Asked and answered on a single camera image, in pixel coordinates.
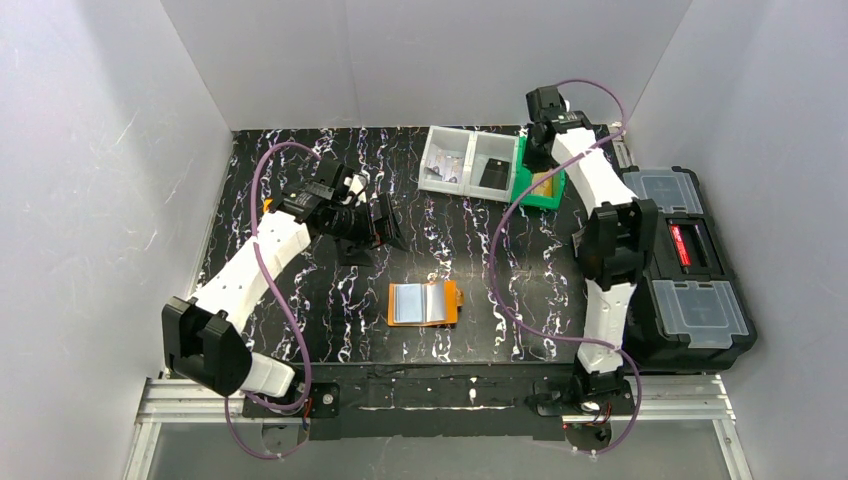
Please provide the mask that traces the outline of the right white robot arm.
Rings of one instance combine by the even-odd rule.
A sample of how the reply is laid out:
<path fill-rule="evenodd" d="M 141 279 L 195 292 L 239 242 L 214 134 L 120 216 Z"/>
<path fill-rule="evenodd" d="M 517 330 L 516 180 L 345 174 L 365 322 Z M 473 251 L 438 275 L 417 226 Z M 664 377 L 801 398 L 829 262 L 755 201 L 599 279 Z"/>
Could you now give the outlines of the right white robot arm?
<path fill-rule="evenodd" d="M 570 110 L 557 87 L 536 88 L 526 102 L 523 166 L 534 174 L 562 168 L 588 214 L 573 236 L 588 295 L 577 359 L 588 374 L 608 374 L 623 364 L 625 317 L 653 252 L 658 207 L 626 186 L 586 115 Z"/>

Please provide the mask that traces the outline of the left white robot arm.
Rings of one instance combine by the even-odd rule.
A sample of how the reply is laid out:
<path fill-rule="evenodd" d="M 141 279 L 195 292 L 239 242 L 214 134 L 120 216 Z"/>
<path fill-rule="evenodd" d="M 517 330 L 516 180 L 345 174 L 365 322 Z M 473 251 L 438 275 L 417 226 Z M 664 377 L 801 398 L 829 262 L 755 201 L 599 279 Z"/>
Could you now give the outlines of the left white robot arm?
<path fill-rule="evenodd" d="M 390 194 L 368 199 L 365 189 L 362 174 L 334 160 L 319 161 L 313 177 L 286 186 L 211 280 L 189 299 L 164 305 L 166 367 L 224 397 L 237 391 L 284 397 L 295 370 L 251 352 L 242 331 L 277 276 L 316 239 L 334 242 L 342 266 L 370 266 L 370 250 L 384 245 L 407 250 Z"/>

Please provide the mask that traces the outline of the gold credit card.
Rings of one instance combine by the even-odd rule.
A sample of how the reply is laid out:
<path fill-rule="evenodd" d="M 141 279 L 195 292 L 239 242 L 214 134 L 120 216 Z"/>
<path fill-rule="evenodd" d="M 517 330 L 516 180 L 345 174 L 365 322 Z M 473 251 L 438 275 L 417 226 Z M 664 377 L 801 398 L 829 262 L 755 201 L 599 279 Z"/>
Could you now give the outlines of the gold credit card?
<path fill-rule="evenodd" d="M 559 199 L 563 190 L 563 175 L 557 174 L 547 178 L 533 189 L 532 194 L 547 199 Z"/>

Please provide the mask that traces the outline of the orange leather card holder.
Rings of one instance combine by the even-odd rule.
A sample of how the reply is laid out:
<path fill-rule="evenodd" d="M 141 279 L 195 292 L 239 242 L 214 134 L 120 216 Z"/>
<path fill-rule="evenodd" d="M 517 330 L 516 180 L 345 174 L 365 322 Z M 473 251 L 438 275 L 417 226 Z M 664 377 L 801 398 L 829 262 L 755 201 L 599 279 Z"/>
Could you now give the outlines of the orange leather card holder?
<path fill-rule="evenodd" d="M 464 291 L 453 280 L 389 285 L 390 327 L 451 326 L 459 320 Z"/>

